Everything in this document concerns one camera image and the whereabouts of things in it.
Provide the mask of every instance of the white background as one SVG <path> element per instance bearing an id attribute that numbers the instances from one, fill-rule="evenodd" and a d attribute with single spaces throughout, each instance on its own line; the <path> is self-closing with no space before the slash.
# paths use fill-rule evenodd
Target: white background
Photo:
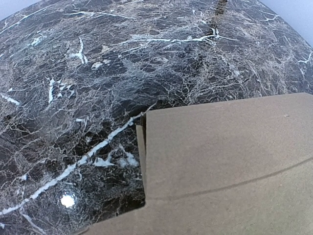
<path id="1" fill-rule="evenodd" d="M 0 0 L 0 20 L 39 0 Z M 313 46 L 313 0 L 261 0 Z"/>

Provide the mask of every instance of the brown cardboard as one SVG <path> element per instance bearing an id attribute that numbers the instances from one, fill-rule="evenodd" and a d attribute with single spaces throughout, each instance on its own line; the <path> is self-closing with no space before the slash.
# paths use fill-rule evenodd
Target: brown cardboard
<path id="1" fill-rule="evenodd" d="M 86 234 L 311 235 L 312 160 L 309 94 L 150 111 L 146 206 Z"/>
<path id="2" fill-rule="evenodd" d="M 141 175 L 143 187 L 146 190 L 146 146 L 145 146 L 145 131 L 143 126 L 136 126 L 137 132 L 137 142 L 138 142 L 138 150 L 139 150 L 139 159 L 140 159 L 140 167 L 141 167 Z"/>

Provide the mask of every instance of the white marble vein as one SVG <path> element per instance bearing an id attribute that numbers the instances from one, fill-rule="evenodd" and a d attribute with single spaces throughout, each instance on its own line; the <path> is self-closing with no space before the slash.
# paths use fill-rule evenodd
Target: white marble vein
<path id="1" fill-rule="evenodd" d="M 75 122 L 85 122 L 85 119 L 77 118 L 77 119 L 75 119 Z"/>
<path id="2" fill-rule="evenodd" d="M 143 2 L 143 0 L 138 0 L 138 1 L 130 1 L 130 2 L 125 3 L 125 5 L 126 5 L 126 4 L 131 4 L 131 3 L 137 3 L 137 2 Z"/>
<path id="3" fill-rule="evenodd" d="M 149 111 L 150 109 L 152 109 L 152 108 L 154 107 L 154 105 L 155 105 L 155 104 L 151 105 L 151 106 L 147 109 L 147 111 Z M 100 143 L 97 144 L 95 147 L 93 147 L 93 148 L 87 153 L 87 156 L 88 156 L 88 157 L 93 156 L 99 149 L 105 147 L 108 143 L 110 143 L 110 142 L 112 141 L 112 139 L 113 139 L 116 135 L 118 135 L 120 132 L 124 131 L 128 126 L 133 125 L 134 120 L 136 120 L 137 118 L 141 117 L 141 116 L 144 115 L 145 113 L 141 113 L 141 114 L 138 114 L 138 115 L 135 116 L 135 117 L 131 117 L 131 118 L 128 120 L 128 122 L 126 122 L 123 126 L 117 128 L 115 131 L 112 131 L 104 141 L 100 142 Z"/>
<path id="4" fill-rule="evenodd" d="M 91 69 L 92 69 L 92 70 L 97 70 L 101 65 L 103 65 L 101 62 L 95 62 L 95 63 L 92 65 Z"/>
<path id="5" fill-rule="evenodd" d="M 30 45 L 35 47 L 42 41 L 42 39 L 43 39 L 42 36 L 39 36 L 38 38 L 34 38 L 33 42 Z"/>
<path id="6" fill-rule="evenodd" d="M 108 153 L 108 157 L 106 160 L 103 160 L 102 158 L 96 158 L 93 165 L 98 167 L 108 167 L 111 165 L 114 165 L 111 163 L 112 154 L 116 152 L 116 149 L 112 150 L 110 153 Z"/>
<path id="7" fill-rule="evenodd" d="M 31 224 L 31 226 L 33 226 L 35 229 L 37 229 L 42 234 L 46 234 L 42 228 L 39 228 L 36 224 L 33 223 L 32 219 L 27 214 L 24 214 L 22 212 L 20 212 L 20 213 Z"/>
<path id="8" fill-rule="evenodd" d="M 18 209 L 20 209 L 22 206 L 25 205 L 25 203 L 29 202 L 29 200 L 31 199 L 36 199 L 41 193 L 43 193 L 44 191 L 46 191 L 47 189 L 49 189 L 51 186 L 56 185 L 60 180 L 63 180 L 64 178 L 66 178 L 73 170 L 76 169 L 76 167 L 78 165 L 83 165 L 87 163 L 88 158 L 86 156 L 83 156 L 81 158 L 81 160 L 79 160 L 78 162 L 69 165 L 65 171 L 59 175 L 57 178 L 47 182 L 46 184 L 44 184 L 42 187 L 40 187 L 39 189 L 37 189 L 29 198 L 25 198 L 24 200 L 22 200 L 21 203 L 17 204 L 14 207 L 10 207 L 7 209 L 3 209 L 2 211 L 0 211 L 0 215 L 5 215 L 8 214 L 10 212 L 16 211 Z"/>
<path id="9" fill-rule="evenodd" d="M 121 43 L 113 44 L 114 46 L 128 44 L 128 43 L 136 43 L 136 42 L 168 42 L 168 43 L 187 43 L 187 42 L 203 42 L 209 38 L 224 38 L 231 41 L 238 41 L 237 39 L 231 39 L 224 36 L 219 35 L 218 30 L 212 29 L 213 35 L 206 35 L 200 38 L 192 38 L 192 39 L 164 39 L 164 38 L 147 38 L 147 39 L 136 39 L 136 40 L 127 40 Z"/>
<path id="10" fill-rule="evenodd" d="M 127 161 L 125 159 L 121 158 L 119 160 L 119 165 L 121 166 L 121 168 L 124 168 L 125 166 L 128 165 L 128 163 L 127 163 Z"/>
<path id="11" fill-rule="evenodd" d="M 5 29 L 8 24 L 9 24 L 9 23 L 7 22 L 7 19 L 5 19 L 4 26 L 3 26 L 2 29 Z"/>
<path id="12" fill-rule="evenodd" d="M 49 82 L 49 104 L 53 101 L 53 95 L 52 95 L 52 92 L 53 92 L 53 84 L 55 83 L 54 79 L 52 78 Z"/>
<path id="13" fill-rule="evenodd" d="M 122 17 L 122 18 L 126 18 L 126 19 L 133 19 L 133 20 L 136 20 L 136 18 L 134 17 L 128 17 L 128 16 L 123 16 L 123 15 L 115 15 L 115 14 L 111 14 L 111 13 L 105 13 L 105 12 L 89 12 L 89 11 L 77 11 L 77 12 L 74 12 L 74 13 L 65 13 L 63 15 L 88 15 L 90 17 L 93 17 L 94 15 L 98 15 L 97 17 L 99 16 L 114 16 L 114 17 Z"/>
<path id="14" fill-rule="evenodd" d="M 276 16 L 274 16 L 272 19 L 266 17 L 266 20 L 261 20 L 261 21 L 274 21 L 274 20 L 277 19 L 277 17 L 279 17 L 279 16 L 276 15 Z"/>
<path id="15" fill-rule="evenodd" d="M 0 94 L 0 95 L 1 95 L 1 97 L 2 97 L 3 99 L 7 100 L 8 102 L 11 102 L 11 103 L 13 103 L 13 104 L 15 104 L 15 105 L 17 105 L 17 106 L 20 105 L 20 103 L 19 103 L 17 100 L 12 99 L 12 98 L 10 98 L 10 97 L 4 95 L 4 94 Z"/>
<path id="16" fill-rule="evenodd" d="M 23 92 L 26 91 L 27 89 L 20 89 L 20 90 L 14 90 L 12 87 L 10 89 L 8 89 L 7 92 Z"/>
<path id="17" fill-rule="evenodd" d="M 22 176 L 19 177 L 22 181 L 27 180 L 27 174 L 24 174 Z"/>
<path id="18" fill-rule="evenodd" d="M 311 56 L 313 54 L 313 51 L 309 54 L 309 57 L 307 60 L 299 60 L 297 61 L 297 63 L 304 63 L 304 64 L 307 64 L 308 62 L 311 62 Z"/>
<path id="19" fill-rule="evenodd" d="M 80 49 L 78 51 L 78 53 L 72 53 L 71 55 L 69 55 L 70 58 L 73 57 L 77 57 L 81 60 L 82 64 L 87 64 L 88 63 L 88 59 L 87 57 L 83 54 L 83 50 L 84 50 L 84 43 L 83 40 L 79 37 L 79 43 L 80 43 Z"/>
<path id="20" fill-rule="evenodd" d="M 139 166 L 139 162 L 135 159 L 134 155 L 130 152 L 125 151 L 125 148 L 120 144 L 119 148 L 126 154 L 127 162 L 131 166 Z"/>

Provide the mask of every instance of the cardboard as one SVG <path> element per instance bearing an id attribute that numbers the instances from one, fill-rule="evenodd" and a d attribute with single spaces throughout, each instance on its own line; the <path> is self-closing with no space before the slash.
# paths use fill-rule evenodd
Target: cardboard
<path id="1" fill-rule="evenodd" d="M 313 234 L 312 95 L 149 111 L 145 130 L 146 206 L 86 234 Z"/>

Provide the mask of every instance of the marble surface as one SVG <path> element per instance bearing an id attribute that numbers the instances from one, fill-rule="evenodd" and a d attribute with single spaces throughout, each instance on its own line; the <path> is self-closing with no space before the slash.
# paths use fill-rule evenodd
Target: marble surface
<path id="1" fill-rule="evenodd" d="M 313 93 L 312 54 L 256 0 L 44 0 L 1 21 L 0 234 L 143 206 L 142 112 Z"/>

